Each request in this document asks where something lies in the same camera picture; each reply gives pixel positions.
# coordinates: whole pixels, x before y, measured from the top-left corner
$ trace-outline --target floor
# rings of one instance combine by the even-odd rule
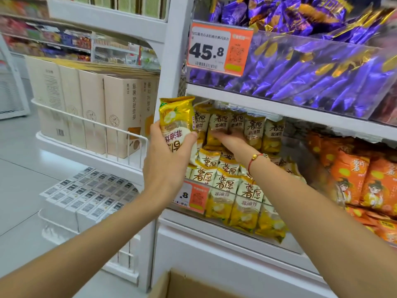
[[[24,81],[31,99],[31,89]],[[37,111],[27,117],[0,120],[0,277],[53,248],[41,237],[38,194],[85,165],[40,150]],[[99,271],[77,298],[141,298],[146,294],[132,283]]]

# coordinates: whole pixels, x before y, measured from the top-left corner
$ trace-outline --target orange price tag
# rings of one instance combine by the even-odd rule
[[[187,65],[242,76],[253,29],[193,21]]]
[[[185,180],[181,190],[174,199],[174,203],[195,212],[204,214],[210,188]]]

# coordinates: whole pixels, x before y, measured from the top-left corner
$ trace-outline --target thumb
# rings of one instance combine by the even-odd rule
[[[197,133],[192,131],[183,139],[181,147],[178,149],[177,154],[189,160],[193,145],[197,142]]]

